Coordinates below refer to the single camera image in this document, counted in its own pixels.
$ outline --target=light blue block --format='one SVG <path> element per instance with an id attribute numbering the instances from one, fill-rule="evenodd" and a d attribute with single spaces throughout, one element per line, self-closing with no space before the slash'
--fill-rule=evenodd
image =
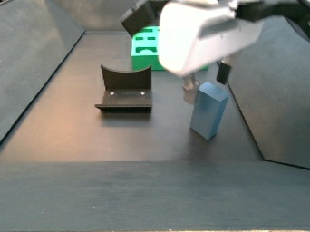
<path id="1" fill-rule="evenodd" d="M 226 110 L 229 93 L 212 83 L 201 85 L 194 105 L 190 128 L 210 139 L 220 127 Z"/>

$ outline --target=green toy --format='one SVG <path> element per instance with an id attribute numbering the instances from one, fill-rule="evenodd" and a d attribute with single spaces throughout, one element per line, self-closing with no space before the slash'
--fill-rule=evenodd
<path id="1" fill-rule="evenodd" d="M 133 37 L 133 69 L 141 70 L 151 66 L 151 70 L 165 70 L 159 62 L 158 37 L 159 26 L 145 27 Z"/>

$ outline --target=gray wall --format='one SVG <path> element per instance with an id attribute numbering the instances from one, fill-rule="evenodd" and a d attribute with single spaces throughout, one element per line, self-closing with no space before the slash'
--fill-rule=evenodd
<path id="1" fill-rule="evenodd" d="M 284 18 L 265 21 L 230 86 L 268 160 L 310 168 L 310 43 Z"/>
<path id="2" fill-rule="evenodd" d="M 121 17 L 137 0 L 55 0 L 87 31 L 123 31 Z"/>
<path id="3" fill-rule="evenodd" d="M 0 140 L 83 33 L 53 0 L 0 6 Z"/>

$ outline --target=metal surface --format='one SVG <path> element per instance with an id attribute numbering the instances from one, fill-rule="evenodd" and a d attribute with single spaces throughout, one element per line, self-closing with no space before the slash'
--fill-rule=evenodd
<path id="1" fill-rule="evenodd" d="M 284 18 L 241 53 L 230 86 L 268 160 L 310 168 L 310 43 Z"/>
<path id="2" fill-rule="evenodd" d="M 0 22 L 2 140 L 85 30 L 47 0 L 3 4 Z"/>
<path id="3" fill-rule="evenodd" d="M 87 33 L 0 148 L 7 161 L 261 160 L 233 98 L 208 141 L 190 129 L 182 79 L 153 72 L 153 113 L 102 114 L 101 64 L 131 70 L 131 37 Z M 217 65 L 197 73 L 216 82 Z"/>
<path id="4" fill-rule="evenodd" d="M 310 230 L 310 172 L 268 162 L 3 163 L 0 177 L 6 232 Z"/>
<path id="5" fill-rule="evenodd" d="M 55 0 L 87 31 L 123 31 L 121 17 L 137 0 Z"/>

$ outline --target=black bracket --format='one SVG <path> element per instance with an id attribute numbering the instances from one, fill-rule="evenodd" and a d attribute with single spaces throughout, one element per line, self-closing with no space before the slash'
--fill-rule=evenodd
<path id="1" fill-rule="evenodd" d="M 101 68 L 106 91 L 97 108 L 109 112 L 151 112 L 151 67 L 137 72 L 119 72 L 103 65 Z"/>

